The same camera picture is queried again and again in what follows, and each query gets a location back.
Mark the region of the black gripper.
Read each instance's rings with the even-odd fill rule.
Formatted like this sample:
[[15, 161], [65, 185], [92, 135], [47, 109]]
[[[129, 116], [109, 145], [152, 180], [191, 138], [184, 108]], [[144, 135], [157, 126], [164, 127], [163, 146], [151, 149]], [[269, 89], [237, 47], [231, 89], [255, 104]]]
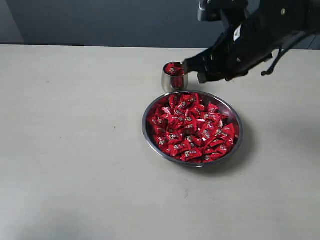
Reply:
[[223, 17], [227, 26], [210, 51], [183, 60], [185, 74], [197, 72], [200, 84], [230, 81], [271, 59], [275, 23], [271, 17]]

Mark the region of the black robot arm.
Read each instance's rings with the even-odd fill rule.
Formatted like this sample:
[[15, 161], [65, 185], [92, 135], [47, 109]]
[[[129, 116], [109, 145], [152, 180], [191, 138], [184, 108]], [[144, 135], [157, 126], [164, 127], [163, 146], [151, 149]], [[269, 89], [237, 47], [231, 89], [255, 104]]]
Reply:
[[198, 19], [221, 21], [225, 31], [216, 43], [183, 61], [183, 71], [196, 72], [199, 83], [243, 77], [278, 54], [262, 76], [271, 75], [280, 59], [298, 43], [320, 33], [318, 0], [261, 0], [247, 11], [246, 0], [201, 0]]

